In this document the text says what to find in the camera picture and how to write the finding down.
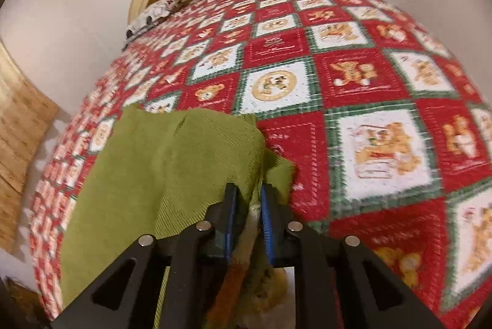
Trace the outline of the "green orange cream striped sweater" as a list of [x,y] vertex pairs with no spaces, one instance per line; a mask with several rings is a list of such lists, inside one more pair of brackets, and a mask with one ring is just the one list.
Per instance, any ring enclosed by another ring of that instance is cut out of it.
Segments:
[[143,234],[167,237],[204,218],[235,184],[246,209],[224,284],[204,318],[230,328],[267,268],[259,244],[260,188],[271,184],[287,203],[295,165],[266,147],[253,115],[209,109],[151,113],[128,106],[77,195],[62,239],[60,287],[76,297]]

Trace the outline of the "red patchwork bear bedspread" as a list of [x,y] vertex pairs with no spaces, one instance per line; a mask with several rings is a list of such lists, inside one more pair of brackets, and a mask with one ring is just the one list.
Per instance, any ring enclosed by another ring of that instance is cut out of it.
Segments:
[[491,293],[491,109],[452,52],[383,0],[196,0],[137,38],[85,97],[33,196],[50,318],[82,184],[128,106],[253,115],[295,165],[294,216],[358,236],[447,328]]

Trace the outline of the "beige side curtain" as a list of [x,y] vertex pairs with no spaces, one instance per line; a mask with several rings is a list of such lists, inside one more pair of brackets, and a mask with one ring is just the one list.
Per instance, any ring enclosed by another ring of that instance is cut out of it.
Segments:
[[27,170],[59,107],[20,71],[1,47],[1,249],[12,253]]

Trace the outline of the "grey white patterned pillow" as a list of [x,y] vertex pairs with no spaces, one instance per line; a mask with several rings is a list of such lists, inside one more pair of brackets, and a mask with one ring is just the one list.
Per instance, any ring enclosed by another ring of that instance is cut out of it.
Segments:
[[192,0],[159,0],[148,6],[128,24],[124,46],[128,46],[144,33],[152,30],[152,28],[160,25],[166,21],[166,19],[170,18],[170,16],[178,13],[191,1]]

